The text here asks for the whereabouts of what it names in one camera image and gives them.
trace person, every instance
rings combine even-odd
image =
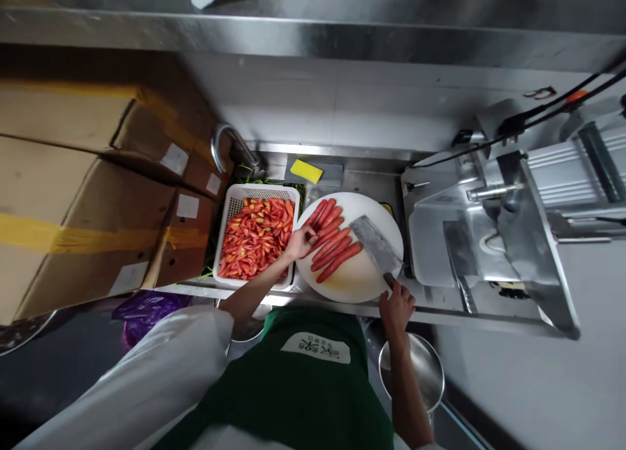
[[[415,300],[394,283],[380,297],[391,353],[393,424],[368,380],[355,316],[284,307],[262,340],[227,362],[233,330],[285,268],[317,241],[293,233],[284,253],[219,309],[198,305],[158,322],[75,403],[17,449],[426,449],[434,443],[405,328]]]

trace cleaver blade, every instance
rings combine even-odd
[[[361,242],[363,248],[374,261],[389,288],[393,288],[392,272],[402,265],[402,259],[389,244],[384,235],[377,229],[367,215],[361,215],[349,225],[350,230]]]

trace stainless steel sink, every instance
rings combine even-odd
[[[285,143],[258,143],[251,145],[265,163],[267,177],[284,180],[289,155],[297,155],[309,162],[340,164],[343,167],[340,187],[306,186],[304,205],[332,192],[359,192],[365,196],[388,203],[400,232],[405,241],[405,265],[398,280],[405,284],[416,299],[416,312],[411,317],[413,322],[469,325],[501,331],[518,331],[536,335],[554,335],[555,333],[542,320],[537,306],[532,301],[500,297],[498,291],[489,285],[478,285],[472,289],[474,300],[480,314],[467,315],[463,311],[459,292],[454,287],[425,287],[415,279],[410,267],[410,248],[407,246],[407,227],[404,214],[402,185],[400,176],[410,164],[427,157],[429,154],[389,150],[362,149],[358,147],[320,147]],[[426,232],[427,225],[411,228]],[[171,286],[159,288],[165,292],[185,293],[217,299],[227,298],[233,292],[231,286],[220,284],[213,278],[195,278]],[[287,291],[270,291],[263,301],[274,306],[284,306],[292,302],[318,305],[329,310],[379,316],[378,303],[370,301],[357,305],[330,301],[315,292],[300,276],[297,269],[293,286]]]

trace yellow tape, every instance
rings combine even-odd
[[[100,95],[134,99],[148,107],[163,123],[164,132],[185,151],[197,151],[215,167],[211,147],[177,123],[179,112],[158,93],[139,85],[116,85],[91,82],[64,82],[62,80],[0,80],[0,86],[22,89],[49,90],[75,95]]]
[[[175,250],[206,248],[209,242],[209,233],[200,233],[197,228],[168,227],[166,238]]]
[[[0,244],[54,254],[96,254],[153,248],[158,230],[101,232],[0,214]]]

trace apron logo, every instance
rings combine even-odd
[[[331,362],[350,363],[350,348],[345,342],[330,341],[311,333],[294,334],[280,350],[303,353]]]

